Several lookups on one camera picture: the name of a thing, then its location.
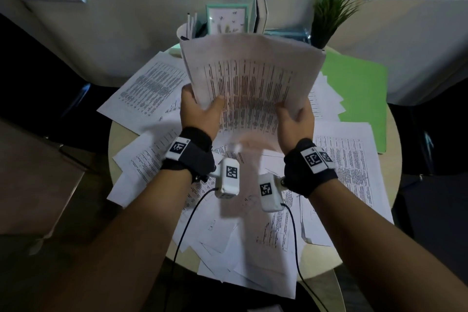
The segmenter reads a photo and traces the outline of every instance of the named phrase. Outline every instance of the round table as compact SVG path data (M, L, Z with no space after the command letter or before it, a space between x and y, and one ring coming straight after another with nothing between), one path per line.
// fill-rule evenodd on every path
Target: round table
M176 48L169 49L167 52L180 57L180 50ZM109 170L112 183L115 184L122 173L112 157L137 137L138 135L136 133L116 122L112 123L109 133L108 148ZM393 206L398 187L400 186L401 145L395 120L389 107L387 107L387 152L380 154L379 160L389 203L390 206ZM175 252L176 244L171 241L166 256L173 259ZM197 272L200 258L191 248L188 248L183 253L179 252L177 262L183 267ZM336 268L341 263L342 261L335 248L307 244L302 252L300 268L304 278L308 279Z

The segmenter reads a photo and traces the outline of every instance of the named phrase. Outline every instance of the teal picture frame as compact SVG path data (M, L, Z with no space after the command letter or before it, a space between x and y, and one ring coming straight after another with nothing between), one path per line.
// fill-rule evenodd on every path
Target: teal picture frame
M211 22L209 9L245 9L245 18L243 32L247 33L249 29L249 5L248 4L207 4L206 5L206 24L208 26L208 35L211 35Z

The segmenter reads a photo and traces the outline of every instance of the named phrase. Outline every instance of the green paper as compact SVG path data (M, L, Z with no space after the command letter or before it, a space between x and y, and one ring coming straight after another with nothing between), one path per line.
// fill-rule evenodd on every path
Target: green paper
M344 99L341 121L369 122L379 153L387 150L387 68L327 52L322 67L328 84Z

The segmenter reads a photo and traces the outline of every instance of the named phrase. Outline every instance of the person's left hand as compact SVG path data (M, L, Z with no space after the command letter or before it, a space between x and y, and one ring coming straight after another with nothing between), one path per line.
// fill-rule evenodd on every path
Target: person's left hand
M210 107L202 110L196 103L192 85L187 84L182 88L182 101L180 105L180 119L182 128L196 127L206 132L214 141L219 130L219 118L224 108L224 97L218 95Z

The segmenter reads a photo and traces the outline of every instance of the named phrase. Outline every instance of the black cable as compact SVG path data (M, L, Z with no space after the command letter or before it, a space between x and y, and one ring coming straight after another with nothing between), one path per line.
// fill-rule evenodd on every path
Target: black cable
M285 203L282 203L281 206L284 206L288 209L289 211L289 214L291 215L291 221L292 221L292 229L294 230L294 246L296 247L296 267L297 267L297 273L299 274L299 277L301 278L302 282L304 283L304 285L307 286L307 288L309 289L310 292L312 292L312 295L315 296L315 298L317 300L319 300L320 304L324 307L325 311L329 312L328 309L325 307L325 305L323 304L322 300L319 299L319 297L315 294L315 292L312 291L312 289L309 287L309 285L307 285L306 281L304 280L304 278L302 277L302 274L301 274L301 271L299 270L299 259L297 258L297 237L296 237L296 225L294 224L294 218L293 218L293 215L292 215L292 212L291 212L291 209L288 207L288 205L286 205Z
M164 312L166 312L167 303L169 302L169 294L171 292L172 275L174 275L174 268L176 266L175 264L176 264L177 253L179 253L180 244L182 243L182 239L184 238L185 231L187 231L187 228L189 227L190 220L192 219L193 214L195 213L195 210L198 207L198 205L202 202L202 200L205 198L205 196L207 196L211 191L215 191L215 190L218 190L218 188L214 187L213 189L208 190L206 193L203 194L203 196L200 198L200 200L198 200L198 202L196 203L196 205L195 205L195 207L194 207L194 209L193 209L193 211L192 211L192 213L191 213L191 215L189 217L189 220L187 221L187 224L185 225L184 232L182 232L182 236L180 237L179 244L177 246L177 249L175 250L176 253L174 254L174 260L172 261L171 274L169 276L169 283L167 284L166 297L164 298Z

